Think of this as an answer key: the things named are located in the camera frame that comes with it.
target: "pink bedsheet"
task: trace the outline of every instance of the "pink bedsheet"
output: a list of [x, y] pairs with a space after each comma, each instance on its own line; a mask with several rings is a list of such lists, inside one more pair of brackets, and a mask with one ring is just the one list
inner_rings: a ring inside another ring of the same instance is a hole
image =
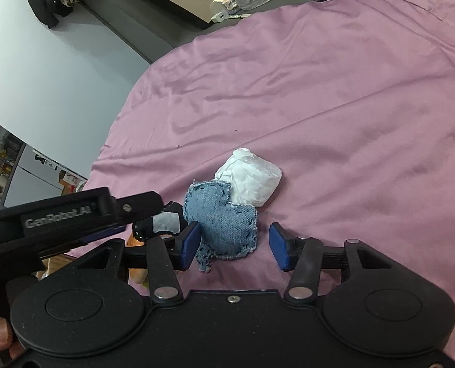
[[360, 238], [455, 301], [455, 0], [307, 3], [196, 38], [137, 82], [88, 188], [182, 202], [238, 147], [284, 173], [258, 249], [210, 274], [194, 262], [184, 290], [282, 290], [278, 221], [330, 245]]

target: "white wall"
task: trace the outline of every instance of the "white wall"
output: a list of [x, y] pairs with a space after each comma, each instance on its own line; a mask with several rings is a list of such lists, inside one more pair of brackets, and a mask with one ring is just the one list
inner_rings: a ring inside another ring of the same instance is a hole
[[57, 170], [53, 170], [49, 166], [43, 165], [39, 160], [35, 160], [35, 153], [33, 153], [33, 148], [30, 145], [25, 146], [18, 161], [18, 166], [50, 185], [59, 188], [61, 191], [64, 189], [64, 185], [59, 184], [59, 173], [61, 169], [57, 168]]
[[87, 177], [149, 65], [84, 8], [58, 18], [49, 30], [27, 0], [0, 0], [0, 125]]
[[15, 174], [4, 201], [6, 207], [23, 205], [61, 195], [62, 191], [59, 188], [28, 173], [20, 166], [15, 167], [14, 170]]

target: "screw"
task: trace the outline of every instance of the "screw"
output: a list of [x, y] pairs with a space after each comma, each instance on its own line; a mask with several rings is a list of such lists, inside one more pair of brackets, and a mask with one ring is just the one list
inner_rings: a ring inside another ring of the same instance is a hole
[[227, 301], [229, 303], [239, 303], [241, 301], [241, 297], [236, 296], [236, 295], [228, 296]]
[[172, 286], [158, 287], [158, 289], [154, 291], [156, 297], [161, 300], [172, 299], [173, 297], [178, 296], [178, 293], [178, 289]]
[[295, 286], [289, 290], [289, 296], [294, 299], [307, 299], [313, 295], [313, 291], [305, 286]]

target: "crumpled white bag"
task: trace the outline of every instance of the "crumpled white bag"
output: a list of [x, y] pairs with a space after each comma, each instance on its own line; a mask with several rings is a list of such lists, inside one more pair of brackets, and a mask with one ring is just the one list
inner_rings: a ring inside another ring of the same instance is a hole
[[233, 204], [256, 207], [263, 206], [281, 178], [282, 170], [247, 148], [233, 151], [215, 175], [216, 180], [231, 183]]

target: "denim fabric piece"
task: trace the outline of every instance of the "denim fabric piece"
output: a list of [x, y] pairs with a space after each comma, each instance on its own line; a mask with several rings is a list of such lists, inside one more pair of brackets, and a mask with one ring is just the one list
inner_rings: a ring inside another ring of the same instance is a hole
[[185, 195], [185, 219], [202, 226], [202, 241], [195, 256], [200, 271], [209, 272], [213, 259], [239, 259], [256, 249], [256, 208], [229, 202], [230, 189], [228, 182], [196, 182]]

